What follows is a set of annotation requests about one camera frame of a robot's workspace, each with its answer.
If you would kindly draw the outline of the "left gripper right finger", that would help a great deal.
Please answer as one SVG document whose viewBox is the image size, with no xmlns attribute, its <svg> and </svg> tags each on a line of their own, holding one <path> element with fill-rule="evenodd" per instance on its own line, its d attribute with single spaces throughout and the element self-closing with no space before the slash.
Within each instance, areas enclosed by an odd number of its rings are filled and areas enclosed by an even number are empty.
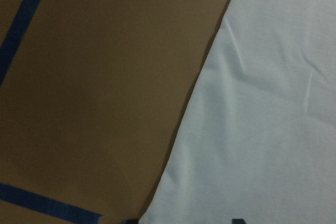
<svg viewBox="0 0 336 224">
<path fill-rule="evenodd" d="M 232 219 L 232 224 L 245 224 L 244 219 Z"/>
</svg>

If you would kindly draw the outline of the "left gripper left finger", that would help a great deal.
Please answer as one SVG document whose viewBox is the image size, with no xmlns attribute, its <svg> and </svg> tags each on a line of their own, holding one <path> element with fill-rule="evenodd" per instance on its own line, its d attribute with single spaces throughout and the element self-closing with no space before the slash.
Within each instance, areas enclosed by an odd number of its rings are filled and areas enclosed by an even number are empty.
<svg viewBox="0 0 336 224">
<path fill-rule="evenodd" d="M 138 219 L 128 219 L 124 221 L 124 224 L 138 224 L 139 220 Z"/>
</svg>

